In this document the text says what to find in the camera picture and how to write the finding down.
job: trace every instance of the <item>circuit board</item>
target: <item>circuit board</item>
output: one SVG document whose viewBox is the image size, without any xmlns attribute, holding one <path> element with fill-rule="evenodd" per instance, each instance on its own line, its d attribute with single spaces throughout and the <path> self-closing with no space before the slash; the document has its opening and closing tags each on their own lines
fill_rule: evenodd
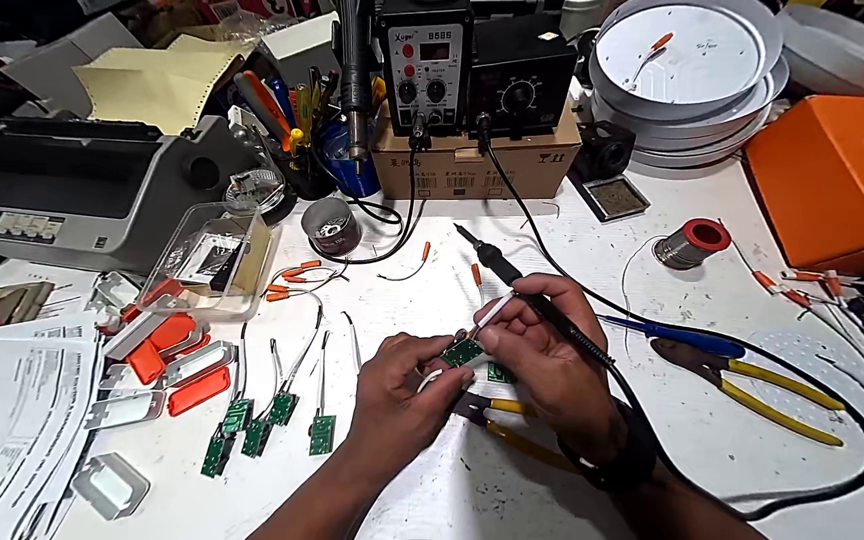
<svg viewBox="0 0 864 540">
<path fill-rule="evenodd" d="M 226 470 L 226 463 L 233 453 L 235 435 L 215 434 L 208 440 L 208 449 L 205 451 L 205 460 L 201 462 L 201 473 L 214 479 Z"/>
<path fill-rule="evenodd" d="M 228 410 L 225 411 L 225 418 L 222 420 L 222 433 L 229 435 L 245 430 L 249 421 L 252 420 L 255 403 L 255 399 L 235 399 L 229 403 Z"/>
<path fill-rule="evenodd" d="M 296 404 L 299 402 L 299 396 L 286 392 L 275 394 L 271 401 L 271 411 L 269 411 L 269 422 L 276 426 L 285 426 L 292 418 L 293 411 L 296 410 Z"/>
<path fill-rule="evenodd" d="M 516 374 L 512 373 L 511 370 L 502 364 L 497 364 L 496 362 L 488 362 L 488 380 L 493 383 L 507 383 L 509 385 L 514 385 L 519 382 Z"/>
<path fill-rule="evenodd" d="M 470 362 L 483 353 L 482 347 L 472 338 L 465 338 L 458 343 L 445 349 L 441 354 L 441 359 L 446 364 L 452 367 L 459 367 L 466 362 Z"/>
<path fill-rule="evenodd" d="M 246 440 L 242 441 L 242 454 L 249 458 L 262 456 L 272 433 L 272 422 L 267 418 L 256 418 L 246 427 Z"/>
<path fill-rule="evenodd" d="M 316 416 L 309 426 L 309 456 L 321 456 L 332 452 L 335 436 L 335 416 Z"/>
</svg>

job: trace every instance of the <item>orange box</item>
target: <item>orange box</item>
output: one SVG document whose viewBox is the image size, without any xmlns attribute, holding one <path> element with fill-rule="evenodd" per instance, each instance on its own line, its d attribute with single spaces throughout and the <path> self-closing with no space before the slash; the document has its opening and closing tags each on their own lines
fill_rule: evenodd
<svg viewBox="0 0 864 540">
<path fill-rule="evenodd" d="M 788 263 L 864 275 L 864 97 L 805 98 L 746 152 Z"/>
</svg>

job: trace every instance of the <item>workbench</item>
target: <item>workbench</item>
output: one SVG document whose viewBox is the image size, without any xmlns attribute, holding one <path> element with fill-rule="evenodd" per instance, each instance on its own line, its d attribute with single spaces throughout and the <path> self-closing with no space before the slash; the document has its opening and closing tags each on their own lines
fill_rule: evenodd
<svg viewBox="0 0 864 540">
<path fill-rule="evenodd" d="M 551 203 L 527 202 L 558 263 L 590 289 L 619 304 L 627 302 L 633 312 L 764 344 L 821 377 L 864 414 L 864 391 L 845 374 L 823 367 L 812 358 L 809 347 L 827 347 L 826 353 L 837 359 L 855 355 L 812 316 L 797 321 L 798 307 L 782 297 L 769 296 L 735 248 L 684 272 L 667 269 L 651 253 L 656 236 L 671 234 L 690 218 L 722 218 L 751 264 L 777 277 L 786 265 L 741 164 L 734 160 L 704 178 L 689 180 L 648 178 L 631 172 L 628 176 L 652 205 L 645 214 L 621 221 L 599 223 L 567 180 Z M 395 205 L 403 216 L 407 206 L 407 201 Z M 280 239 L 273 269 L 317 259 L 299 223 L 306 207 L 301 202 L 277 229 Z M 366 228 L 366 247 L 354 251 L 354 257 L 371 257 L 372 245 L 378 253 L 392 245 L 394 227 L 376 227 L 360 211 L 356 215 Z M 529 227 L 522 227 L 524 218 L 515 201 L 427 202 L 413 237 L 397 255 L 377 264 L 349 266 L 345 272 L 349 282 L 335 280 L 318 289 L 325 319 L 293 386 L 300 399 L 291 422 L 272 431 L 263 456 L 242 455 L 240 436 L 221 477 L 199 473 L 210 435 L 228 403 L 224 394 L 178 417 L 163 415 L 147 423 L 101 431 L 91 455 L 119 453 L 150 480 L 150 493 L 133 515 L 118 521 L 104 521 L 77 499 L 56 538 L 245 538 L 327 458 L 308 455 L 308 426 L 316 408 L 318 381 L 313 365 L 325 330 L 331 332 L 325 353 L 325 413 L 337 415 L 336 445 L 348 432 L 356 369 L 349 325 L 342 312 L 354 321 L 363 361 L 373 356 L 383 338 L 399 332 L 420 337 L 451 335 L 473 325 L 473 313 L 479 308 L 470 271 L 474 252 L 458 236 L 453 221 L 497 245 L 523 273 L 551 271 Z M 432 251 L 417 275 L 398 282 L 376 276 L 399 276 L 413 270 L 425 241 L 431 242 Z M 488 270 L 482 270 L 482 277 L 486 298 L 506 292 L 507 287 Z M 616 314 L 595 302 L 592 306 L 599 313 Z M 269 339 L 277 340 L 288 370 L 312 331 L 315 311 L 316 303 L 305 295 L 263 301 L 248 322 L 245 393 L 256 399 L 257 411 L 274 392 Z M 605 331 L 609 352 L 642 401 L 668 453 L 683 472 L 712 493 L 740 496 L 808 489 L 841 482 L 864 465 L 864 437 L 848 416 L 824 411 L 770 385 L 728 376 L 776 409 L 845 441 L 843 448 L 821 445 L 763 419 L 699 376 L 662 360 L 641 334 L 632 331 L 626 336 L 622 328 L 611 325 Z M 238 343 L 240 332 L 241 325 L 212 325 L 213 339 Z M 744 360 L 789 375 L 755 354 L 747 354 Z M 513 395 L 510 385 L 487 381 L 484 365 L 476 373 L 473 391 L 489 397 Z M 611 388 L 618 392 L 615 384 Z M 496 414 L 501 423 L 552 445 L 541 422 L 526 424 L 519 417 Z M 740 508 L 750 510 L 761 504 L 745 502 Z M 864 488 L 831 502 L 781 510 L 754 525 L 773 539 L 864 538 Z M 378 497 L 358 537 L 623 539 L 632 534 L 609 499 L 579 475 L 530 460 L 452 415 L 435 443 Z"/>
</svg>

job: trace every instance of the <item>soldering iron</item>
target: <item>soldering iron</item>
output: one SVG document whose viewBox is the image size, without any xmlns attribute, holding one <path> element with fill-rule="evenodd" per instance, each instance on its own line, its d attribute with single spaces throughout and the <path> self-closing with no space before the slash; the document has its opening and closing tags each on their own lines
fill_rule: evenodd
<svg viewBox="0 0 864 540">
<path fill-rule="evenodd" d="M 522 272 L 520 272 L 518 268 L 513 266 L 509 260 L 505 258 L 498 247 L 479 240 L 473 236 L 471 232 L 466 230 L 465 227 L 457 223 L 454 225 L 459 231 L 459 234 L 472 244 L 472 248 L 475 250 L 475 254 L 479 258 L 479 263 L 494 272 L 495 275 L 502 280 L 502 283 L 511 287 L 512 282 L 522 277 Z M 552 303 L 552 300 L 549 300 L 541 294 L 516 293 L 516 296 L 524 300 L 529 306 L 538 312 L 538 314 L 548 321 L 559 334 L 568 339 L 572 345 L 577 347 L 581 353 L 593 358 L 596 362 L 602 363 L 606 367 L 616 363 L 616 361 L 613 360 L 605 350 L 602 350 L 598 345 L 596 345 L 592 339 L 579 329 L 579 326 L 575 325 L 575 323 L 573 323 L 565 313 L 562 313 L 562 311 Z"/>
</svg>

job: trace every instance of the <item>paper document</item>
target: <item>paper document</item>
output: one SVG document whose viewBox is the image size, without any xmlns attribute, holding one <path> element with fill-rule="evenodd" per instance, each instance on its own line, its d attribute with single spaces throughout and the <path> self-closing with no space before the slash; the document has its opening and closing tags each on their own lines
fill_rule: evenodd
<svg viewBox="0 0 864 540">
<path fill-rule="evenodd" d="M 199 123 L 213 87 L 253 46 L 180 35 L 168 49 L 109 49 L 73 67 L 92 100 L 90 118 L 139 121 L 176 136 Z"/>
<path fill-rule="evenodd" d="M 86 449 L 101 377 L 94 317 L 0 326 L 0 538 L 53 521 Z"/>
</svg>

